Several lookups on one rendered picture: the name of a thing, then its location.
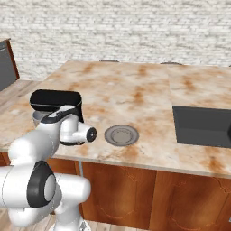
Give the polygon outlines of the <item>black stand mixer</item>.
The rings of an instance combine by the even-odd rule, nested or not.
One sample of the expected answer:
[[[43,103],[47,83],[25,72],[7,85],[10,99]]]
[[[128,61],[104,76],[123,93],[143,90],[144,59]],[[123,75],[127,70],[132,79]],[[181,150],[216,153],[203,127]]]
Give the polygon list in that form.
[[[82,115],[79,92],[37,89],[30,97],[35,112],[45,112],[29,140],[57,150],[59,144],[80,145],[87,141],[87,128]]]

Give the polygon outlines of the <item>grey mixer bowl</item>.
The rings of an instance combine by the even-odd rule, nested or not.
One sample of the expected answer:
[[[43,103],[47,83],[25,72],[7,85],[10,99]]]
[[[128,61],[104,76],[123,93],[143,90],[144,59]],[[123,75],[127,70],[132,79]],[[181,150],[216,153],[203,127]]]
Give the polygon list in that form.
[[[32,120],[34,123],[34,126],[37,126],[40,121],[49,114],[49,112],[45,112],[45,111],[34,111],[32,114]]]

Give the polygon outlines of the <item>grey round plate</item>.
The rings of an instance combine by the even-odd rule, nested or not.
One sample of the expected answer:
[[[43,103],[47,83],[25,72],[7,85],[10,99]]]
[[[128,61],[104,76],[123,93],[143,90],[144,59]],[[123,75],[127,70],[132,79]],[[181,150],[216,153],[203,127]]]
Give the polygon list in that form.
[[[130,125],[114,125],[105,130],[105,139],[114,146],[128,146],[139,139],[139,133]]]

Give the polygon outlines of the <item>brown wooden cupboard door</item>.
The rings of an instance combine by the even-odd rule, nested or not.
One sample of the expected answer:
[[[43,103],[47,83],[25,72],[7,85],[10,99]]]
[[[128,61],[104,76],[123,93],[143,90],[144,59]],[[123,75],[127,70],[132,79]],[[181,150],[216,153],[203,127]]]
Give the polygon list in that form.
[[[79,175],[79,163],[72,160],[52,158],[47,161],[51,169],[57,173]]]
[[[83,162],[91,193],[82,204],[91,221],[148,229],[156,171]]]
[[[158,171],[151,231],[231,231],[231,180]]]

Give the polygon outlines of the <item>dark grey sink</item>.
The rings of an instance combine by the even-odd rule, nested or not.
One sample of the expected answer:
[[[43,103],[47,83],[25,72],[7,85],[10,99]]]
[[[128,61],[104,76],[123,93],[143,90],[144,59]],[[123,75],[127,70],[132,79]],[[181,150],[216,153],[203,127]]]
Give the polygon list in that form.
[[[231,148],[231,109],[173,106],[177,143]]]

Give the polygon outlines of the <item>grey appliance with wooden frame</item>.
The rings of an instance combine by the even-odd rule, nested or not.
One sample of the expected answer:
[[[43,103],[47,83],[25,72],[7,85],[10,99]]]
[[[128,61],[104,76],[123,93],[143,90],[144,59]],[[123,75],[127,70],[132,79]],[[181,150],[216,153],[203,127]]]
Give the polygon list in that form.
[[[0,39],[0,91],[15,83],[19,78],[10,40]]]

